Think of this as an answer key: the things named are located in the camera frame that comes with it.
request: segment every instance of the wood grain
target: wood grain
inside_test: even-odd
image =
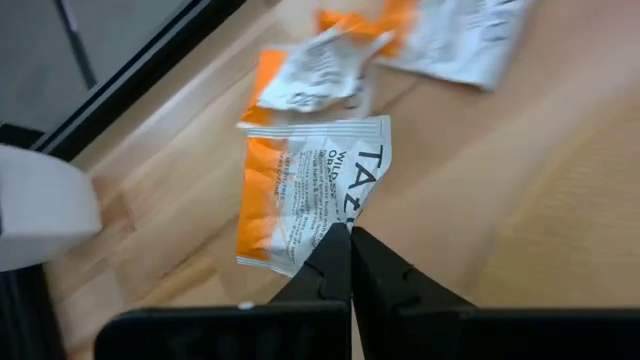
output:
[[[260,49],[308,35],[316,5],[249,0],[76,159],[98,183],[106,226],[47,264],[71,353],[86,356],[105,321],[132,307],[267,301],[286,283],[234,261],[245,151],[234,124]],[[392,116],[394,159],[359,225],[473,295],[547,159],[639,82],[638,15],[635,0],[538,0],[494,93],[379,69],[374,111]]]

